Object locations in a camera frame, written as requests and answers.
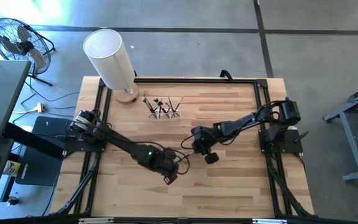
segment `fan blade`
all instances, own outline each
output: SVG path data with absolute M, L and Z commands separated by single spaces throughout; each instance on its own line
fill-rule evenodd
M 44 56 L 38 50 L 31 49 L 30 55 L 34 59 L 35 65 L 38 69 L 41 69 L 45 66 Z
M 13 44 L 7 37 L 1 37 L 0 36 L 0 43 L 2 43 L 2 46 L 9 51 L 12 54 L 18 54 L 19 49 L 17 49 L 16 44 Z
M 31 34 L 22 26 L 17 27 L 17 35 L 23 42 L 26 42 L 31 37 Z

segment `gray metal frame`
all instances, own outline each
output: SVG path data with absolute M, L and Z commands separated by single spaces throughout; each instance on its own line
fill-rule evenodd
M 358 167 L 358 148 L 357 148 L 357 144 L 354 140 L 354 135 L 352 134 L 351 127 L 349 126 L 349 122 L 347 121 L 346 114 L 345 114 L 346 111 L 354 110 L 356 108 L 358 108 L 358 97 L 354 98 L 351 102 L 346 103 L 344 106 L 342 106 L 338 110 L 323 117 L 323 120 L 326 123 L 330 123 L 335 118 L 341 119 L 343 128 L 345 129 L 347 140 L 349 141 L 349 144 L 350 144 L 352 152 L 353 152 L 354 159 L 356 160 L 356 164 Z M 342 178 L 345 182 L 350 181 L 350 180 L 356 180 L 356 179 L 358 179 L 358 172 L 344 175 Z

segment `white lamp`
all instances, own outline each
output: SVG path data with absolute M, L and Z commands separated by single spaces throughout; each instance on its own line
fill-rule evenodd
M 91 33 L 84 41 L 84 51 L 117 101 L 135 102 L 139 95 L 135 71 L 119 33 L 112 29 Z

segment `lamp base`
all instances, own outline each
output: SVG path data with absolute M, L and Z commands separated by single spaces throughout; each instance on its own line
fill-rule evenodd
M 124 90 L 114 90 L 113 96 L 122 104 L 130 104 L 136 101 L 139 96 L 139 88 L 135 83 Z

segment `concrete floor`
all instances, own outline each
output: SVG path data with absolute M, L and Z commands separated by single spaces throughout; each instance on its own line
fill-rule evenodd
M 259 2 L 266 29 L 358 30 L 358 0 Z M 18 5 L 31 11 L 12 10 Z M 42 16 L 35 17 L 35 10 Z M 258 28 L 252 0 L 0 1 L 0 17 L 46 26 Z M 97 75 L 82 50 L 89 32 L 41 34 L 57 48 L 50 68 L 40 76 L 55 86 L 33 82 L 41 94 L 54 99 L 78 91 L 84 75 Z M 259 34 L 121 35 L 140 76 L 216 77 L 223 68 L 235 77 L 267 76 Z M 288 96 L 297 101 L 301 111 L 298 128 L 310 131 L 303 147 L 315 213 L 325 218 L 358 220 L 358 181 L 342 181 L 343 174 L 357 170 L 351 149 L 340 121 L 325 124 L 321 119 L 358 90 L 358 35 L 267 35 L 267 45 L 274 77 L 285 79 Z M 30 95 L 25 86 L 18 102 Z M 76 100 L 72 95 L 47 105 L 74 106 Z M 45 101 L 35 96 L 25 105 L 32 108 L 38 102 Z M 53 112 L 73 114 L 73 109 Z M 27 115 L 17 124 L 32 126 L 36 116 Z M 41 215 L 51 191 L 51 187 L 15 185 L 12 194 L 22 203 L 7 208 L 0 203 L 4 211 L 0 218 Z

